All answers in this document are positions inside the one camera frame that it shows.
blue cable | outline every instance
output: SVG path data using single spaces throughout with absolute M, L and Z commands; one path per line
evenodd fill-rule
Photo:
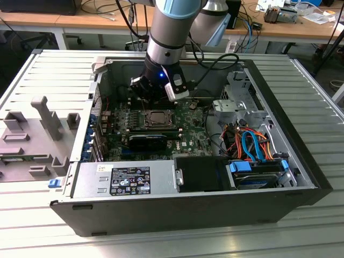
M 247 44 L 247 47 L 246 47 L 246 50 L 244 53 L 246 53 L 249 49 L 249 45 L 251 44 L 251 38 L 252 38 L 252 29 L 251 29 L 251 26 L 249 25 L 248 21 L 247 20 L 243 20 L 246 24 L 247 24 L 247 27 L 248 27 L 248 31 L 249 31 L 249 38 L 248 38 L 248 44 Z
M 245 133 L 242 134 L 242 138 L 241 138 L 241 143 L 242 143 L 242 149 L 243 151 L 247 154 L 247 156 L 249 156 L 251 158 L 252 161 L 256 161 L 256 159 L 253 157 L 253 155 L 247 150 L 246 147 L 246 136 L 250 134 L 252 136 L 253 142 L 254 142 L 254 147 L 256 149 L 256 153 L 257 153 L 257 157 L 259 160 L 261 160 L 262 162 L 266 162 L 266 159 L 264 159 L 263 153 L 261 152 L 261 150 L 259 149 L 259 142 L 258 139 L 256 137 L 256 135 L 251 132 L 251 131 L 246 131 Z

blue drive bracket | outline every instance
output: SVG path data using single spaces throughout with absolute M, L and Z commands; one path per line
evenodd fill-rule
M 282 160 L 281 164 L 284 168 L 284 171 L 287 171 L 289 169 L 289 164 L 288 164 L 287 160 Z
M 250 172 L 252 168 L 248 161 L 234 161 L 230 164 L 230 171 L 234 172 Z

side panel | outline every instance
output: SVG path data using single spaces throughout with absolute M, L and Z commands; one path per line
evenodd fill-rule
M 108 202 L 51 202 L 76 234 L 128 234 L 275 223 L 319 190 Z
M 251 82 L 255 83 L 254 86 L 256 90 L 258 90 L 258 92 L 260 92 L 260 95 L 263 97 L 262 100 L 265 102 L 264 105 L 268 109 L 268 112 L 270 113 L 270 115 L 274 116 L 283 134 L 288 139 L 290 146 L 292 147 L 297 158 L 300 160 L 302 166 L 306 170 L 314 185 L 321 189 L 321 191 L 319 191 L 319 195 L 314 195 L 312 197 L 312 200 L 305 203 L 305 205 L 313 205 L 314 203 L 328 195 L 333 190 L 333 188 L 316 163 L 314 157 L 306 147 L 306 144 L 303 142 L 299 133 L 296 131 L 295 127 L 291 123 L 290 119 L 284 112 L 275 95 L 269 88 L 269 85 L 266 83 L 265 79 L 257 69 L 257 66 L 252 60 L 246 60 L 245 66 L 249 70 L 248 76 Z

warning label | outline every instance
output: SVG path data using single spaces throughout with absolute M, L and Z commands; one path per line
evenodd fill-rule
M 111 195 L 144 195 L 150 193 L 151 175 L 149 167 L 112 169 Z

metal table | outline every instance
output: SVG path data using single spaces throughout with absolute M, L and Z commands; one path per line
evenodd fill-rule
M 71 110 L 80 112 L 94 80 L 94 57 L 143 55 L 107 51 L 32 54 L 0 100 L 0 119 L 8 110 L 38 118 L 30 106 L 36 94 L 46 95 L 48 107 L 59 117 L 66 117 Z M 247 54 L 242 58 L 254 60 L 333 186 L 331 194 L 276 224 L 82 238 L 49 208 L 61 190 L 50 190 L 46 181 L 1 183 L 0 256 L 341 257 L 344 115 L 296 60 L 284 55 Z

